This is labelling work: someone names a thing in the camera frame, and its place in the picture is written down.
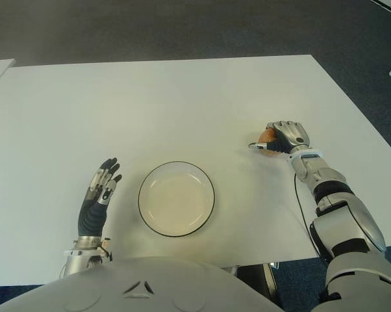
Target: plate rim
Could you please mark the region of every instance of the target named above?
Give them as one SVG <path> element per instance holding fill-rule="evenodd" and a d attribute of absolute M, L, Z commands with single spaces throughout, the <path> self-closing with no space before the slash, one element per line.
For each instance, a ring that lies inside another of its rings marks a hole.
<path fill-rule="evenodd" d="M 191 166 L 195 166 L 197 169 L 199 169 L 201 172 L 203 172 L 203 173 L 206 175 L 208 181 L 210 182 L 211 189 L 213 190 L 213 203 L 212 203 L 212 207 L 211 207 L 210 213 L 208 214 L 206 220 L 205 220 L 199 227 L 197 227 L 195 230 L 193 230 L 193 231 L 191 231 L 191 232 L 189 232 L 189 233 L 187 233 L 187 234 L 183 234 L 183 235 L 167 235 L 167 234 L 160 233 L 160 232 L 158 232 L 157 230 L 153 229 L 153 228 L 145 221 L 144 216 L 142 216 L 141 207 L 140 207 L 140 204 L 139 204 L 139 198 L 140 198 L 140 195 L 141 195 L 142 186 L 144 185 L 144 183 L 145 183 L 146 179 L 149 177 L 149 175 L 152 174 L 156 169 L 160 168 L 161 166 L 164 166 L 165 164 L 171 164 L 171 163 L 184 163 L 184 164 L 190 164 Z M 206 172 L 205 172 L 203 169 L 201 169 L 201 168 L 198 167 L 197 165 L 192 164 L 192 163 L 190 163 L 190 162 L 188 162 L 188 161 L 168 161 L 168 162 L 165 162 L 165 163 L 160 164 L 159 166 L 155 167 L 154 169 L 152 169 L 152 170 L 145 176 L 145 179 L 142 181 L 141 186 L 140 186 L 140 188 L 139 188 L 139 193 L 138 193 L 138 210 L 139 210 L 139 214 L 140 214 L 140 216 L 141 216 L 142 221 L 144 221 L 144 223 L 146 224 L 146 226 L 149 227 L 152 231 L 154 231 L 155 233 L 158 233 L 159 235 L 165 236 L 165 237 L 184 237 L 184 236 L 187 236 L 187 235 L 189 235 L 189 234 L 192 234 L 192 233 L 198 231 L 199 229 L 201 229 L 201 228 L 207 223 L 207 221 L 210 219 L 210 216 L 211 216 L 211 214 L 213 213 L 213 210 L 214 210 L 214 204 L 215 204 L 215 203 L 216 203 L 216 193 L 215 193 L 215 191 L 214 191 L 214 185 L 213 185 L 213 183 L 212 183 L 210 177 L 208 176 L 208 174 L 206 174 Z"/>

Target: gray carpet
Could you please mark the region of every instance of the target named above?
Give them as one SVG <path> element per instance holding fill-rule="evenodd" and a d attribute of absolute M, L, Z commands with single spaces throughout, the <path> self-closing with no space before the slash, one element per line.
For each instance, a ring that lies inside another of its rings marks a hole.
<path fill-rule="evenodd" d="M 391 13 L 369 0 L 0 0 L 0 59 L 17 66 L 295 54 L 313 55 L 391 145 Z M 324 272 L 281 264 L 285 309 L 310 311 Z M 0 288 L 0 302 L 24 290 Z"/>

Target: table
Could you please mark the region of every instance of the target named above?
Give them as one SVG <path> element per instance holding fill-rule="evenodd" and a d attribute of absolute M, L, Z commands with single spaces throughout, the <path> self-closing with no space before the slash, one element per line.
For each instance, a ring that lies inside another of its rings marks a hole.
<path fill-rule="evenodd" d="M 303 123 L 391 245 L 391 148 L 310 55 L 9 69 L 0 80 L 0 285 L 58 277 L 86 186 L 113 156 L 124 176 L 104 232 L 115 259 L 229 267 L 315 257 L 286 157 L 247 148 L 273 120 Z M 138 212 L 140 184 L 168 161 L 196 164 L 215 188 L 212 216 L 187 237 L 156 234 Z M 309 223 L 315 204 L 298 191 Z"/>

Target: white plate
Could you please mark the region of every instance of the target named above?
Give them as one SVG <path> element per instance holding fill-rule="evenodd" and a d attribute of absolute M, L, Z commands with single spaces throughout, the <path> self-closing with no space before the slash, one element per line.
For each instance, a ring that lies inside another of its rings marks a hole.
<path fill-rule="evenodd" d="M 145 223 L 161 235 L 179 237 L 197 231 L 214 206 L 207 174 L 188 162 L 167 162 L 151 171 L 139 191 Z"/>

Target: black cable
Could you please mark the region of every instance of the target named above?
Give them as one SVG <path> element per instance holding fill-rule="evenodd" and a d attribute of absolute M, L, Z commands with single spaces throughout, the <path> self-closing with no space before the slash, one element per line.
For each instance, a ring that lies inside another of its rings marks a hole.
<path fill-rule="evenodd" d="M 302 210 L 301 202 L 299 201 L 299 197 L 298 197 L 298 191 L 297 191 L 297 174 L 294 175 L 294 188 L 295 188 L 295 195 L 297 196 L 298 205 L 299 205 L 299 208 L 301 209 L 302 220 L 304 221 L 304 226 L 305 226 L 305 229 L 307 230 L 308 237 L 309 237 L 309 239 L 310 239 L 310 241 L 311 241 L 312 247 L 314 247 L 315 252 L 317 253 L 318 257 L 321 259 L 321 261 L 322 261 L 322 263 L 324 264 L 324 266 L 325 266 L 326 268 L 328 268 L 327 263 L 325 262 L 325 260 L 323 259 L 323 257 L 322 257 L 322 256 L 320 255 L 320 253 L 318 252 L 318 249 L 317 249 L 317 247 L 315 246 L 314 241 L 312 240 L 310 231 L 308 230 L 307 221 L 305 221 L 304 212 L 303 212 L 303 210 Z"/>

